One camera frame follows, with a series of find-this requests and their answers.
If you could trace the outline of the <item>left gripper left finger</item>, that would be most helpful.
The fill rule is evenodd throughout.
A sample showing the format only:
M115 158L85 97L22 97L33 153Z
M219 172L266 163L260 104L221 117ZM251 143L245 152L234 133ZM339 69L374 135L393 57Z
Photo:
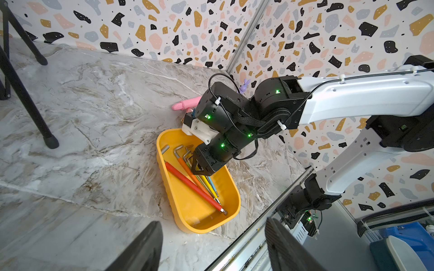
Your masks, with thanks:
M163 245L159 221L152 221L106 271L157 271Z

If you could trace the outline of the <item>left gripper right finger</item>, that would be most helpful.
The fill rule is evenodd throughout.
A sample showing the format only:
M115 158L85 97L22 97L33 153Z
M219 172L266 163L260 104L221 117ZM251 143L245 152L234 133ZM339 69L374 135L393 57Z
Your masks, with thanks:
M273 271L325 271L279 220L268 217L264 232Z

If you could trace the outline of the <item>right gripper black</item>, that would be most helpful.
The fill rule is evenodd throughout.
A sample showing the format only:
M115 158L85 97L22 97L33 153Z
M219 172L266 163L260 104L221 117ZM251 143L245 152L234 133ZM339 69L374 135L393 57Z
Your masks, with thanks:
M222 82L215 82L202 96L196 119L218 134L209 143L198 145L193 153L192 172L212 176L257 138L265 125L259 119L255 102L235 92Z

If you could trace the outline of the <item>yellow plastic storage box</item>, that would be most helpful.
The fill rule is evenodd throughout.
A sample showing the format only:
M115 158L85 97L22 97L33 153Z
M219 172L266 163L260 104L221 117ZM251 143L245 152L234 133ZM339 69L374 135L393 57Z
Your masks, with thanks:
M200 143L202 141L199 138L186 135L180 128L163 131L156 143L159 170L172 213L178 228L186 233L208 233L235 218L241 208L240 193L226 166L212 175L211 180L217 187L219 200L223 209L228 212L227 215L218 211L167 169L165 162L168 162L183 176L188 177L176 159L174 150L180 145L196 147Z

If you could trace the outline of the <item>green hex key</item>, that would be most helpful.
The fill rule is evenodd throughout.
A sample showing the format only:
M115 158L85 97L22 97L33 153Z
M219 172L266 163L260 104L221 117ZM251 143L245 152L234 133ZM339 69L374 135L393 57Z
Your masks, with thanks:
M188 168L192 170L192 164L191 164L191 158L193 156L193 153L190 149L186 148L186 154L183 156L183 160L187 164ZM195 175L195 178L198 180L198 182L201 184L201 187L212 197L212 199L215 199L214 195L212 194L211 190L206 185L206 182L203 180L203 178L199 175Z

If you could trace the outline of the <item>orange hex key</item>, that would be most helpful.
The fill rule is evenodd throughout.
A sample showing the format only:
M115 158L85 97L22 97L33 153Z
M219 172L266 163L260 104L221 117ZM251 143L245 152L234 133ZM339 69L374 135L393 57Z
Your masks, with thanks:
M183 158L177 153L179 150L181 150L184 146L179 145L174 149L174 155L176 156L177 161L179 164L184 168L188 176L191 178L191 180L196 184L196 186L201 189L206 195L211 196L211 194L205 189L205 187L201 184L201 182L197 179L197 177L191 172L190 168L187 166L187 163L183 160Z

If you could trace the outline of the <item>blue hex key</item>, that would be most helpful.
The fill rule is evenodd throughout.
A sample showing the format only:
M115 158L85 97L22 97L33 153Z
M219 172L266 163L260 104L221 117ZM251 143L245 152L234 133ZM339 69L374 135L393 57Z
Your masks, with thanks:
M212 189L213 189L214 192L216 193L216 196L219 198L219 193L217 192L217 189L216 189L216 187L215 187L215 185L214 185L214 183L213 183L211 177L210 177L210 176L205 176L205 177L207 178L207 180L208 180L208 182L210 183Z

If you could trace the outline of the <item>red hex key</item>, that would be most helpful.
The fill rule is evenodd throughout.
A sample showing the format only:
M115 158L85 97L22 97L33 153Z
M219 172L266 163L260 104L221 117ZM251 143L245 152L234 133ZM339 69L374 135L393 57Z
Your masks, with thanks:
M192 189L196 194L198 194L202 199L210 203L216 210L227 215L227 211L211 196L206 195L201 189L199 189L196 184L191 180L191 178L185 177L179 170L177 170L172 164L168 161L165 161L165 165L167 170L176 176L179 180L181 180L187 187Z

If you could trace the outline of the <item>yellow hex key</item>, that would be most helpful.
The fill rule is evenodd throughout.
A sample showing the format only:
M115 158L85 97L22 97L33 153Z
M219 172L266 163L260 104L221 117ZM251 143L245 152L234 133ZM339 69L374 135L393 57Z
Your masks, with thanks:
M204 184L207 187L207 189L209 190L209 192L211 193L212 197L217 198L217 195L216 195L215 191L213 190L212 186L210 185L210 183L208 182L207 178L203 175L200 175L200 178L204 182Z

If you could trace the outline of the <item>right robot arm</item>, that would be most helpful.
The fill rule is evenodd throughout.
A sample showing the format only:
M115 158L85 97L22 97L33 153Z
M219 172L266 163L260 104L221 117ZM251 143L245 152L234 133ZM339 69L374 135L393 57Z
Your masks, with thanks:
M190 159L196 175L212 176L242 150L284 131L326 126L342 128L359 121L352 143L337 140L331 156L278 207L290 228L306 212L323 211L339 200L355 180L402 152L434 146L434 62L412 55L400 67L338 77L280 76L263 80L246 98L222 82L208 89L191 114L201 139Z

